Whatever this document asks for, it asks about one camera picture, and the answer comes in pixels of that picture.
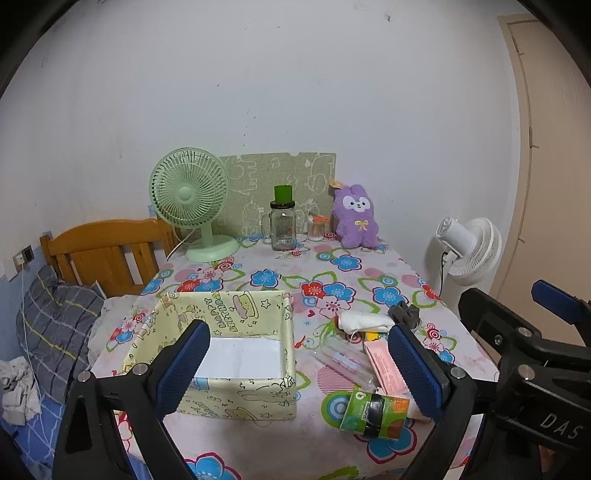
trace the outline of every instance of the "green package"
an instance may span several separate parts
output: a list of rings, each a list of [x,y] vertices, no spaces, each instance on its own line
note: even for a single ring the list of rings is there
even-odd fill
[[[409,402],[407,398],[367,393],[355,385],[340,429],[366,437],[397,439],[404,427]]]

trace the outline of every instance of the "blue bedsheet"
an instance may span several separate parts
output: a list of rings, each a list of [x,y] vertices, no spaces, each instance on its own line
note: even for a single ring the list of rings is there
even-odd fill
[[[36,415],[25,426],[17,427],[0,419],[4,430],[9,434],[17,431],[15,441],[22,450],[21,459],[30,468],[36,462],[53,466],[57,434],[60,430],[61,417],[65,406],[44,397],[41,402],[41,415]],[[150,474],[144,462],[129,456],[131,466],[138,480],[150,480]]]

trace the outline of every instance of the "wooden bed frame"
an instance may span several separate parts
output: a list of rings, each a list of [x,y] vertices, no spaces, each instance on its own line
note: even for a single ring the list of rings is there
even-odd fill
[[[154,242],[168,255],[176,242],[173,227],[163,220],[105,220],[80,225],[54,239],[40,239],[45,260],[59,276],[77,285],[98,281],[108,297],[139,295],[158,273]],[[133,281],[123,247],[129,245],[143,285]]]

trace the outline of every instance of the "table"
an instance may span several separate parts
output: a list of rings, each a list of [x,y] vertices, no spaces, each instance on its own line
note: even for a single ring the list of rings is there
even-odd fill
[[[174,256],[148,283],[93,367],[98,377],[121,372],[143,318],[168,291],[277,288],[291,293],[297,417],[241,421],[168,415],[166,428],[198,478],[354,480],[408,466],[432,424],[407,419],[398,440],[366,439],[337,428],[353,385],[311,351],[339,334],[336,319],[344,310],[385,313],[402,299],[410,301],[421,309],[416,335],[426,348],[473,378],[495,379],[496,367],[460,320],[384,241],[376,249],[346,250],[327,234],[324,241],[298,243],[291,252],[275,252],[259,237],[238,241],[234,256],[211,264],[191,263],[182,252]],[[361,337],[351,340],[360,343]],[[472,417],[452,466],[467,459],[479,423],[480,417]],[[124,413],[118,424],[126,450],[141,459]]]

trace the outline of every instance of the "plaid pillow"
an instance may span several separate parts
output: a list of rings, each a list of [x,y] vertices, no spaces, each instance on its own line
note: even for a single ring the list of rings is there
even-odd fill
[[[66,402],[72,381],[88,369],[88,337],[103,298],[93,288],[67,284],[50,265],[41,268],[17,315],[17,336],[39,387]]]

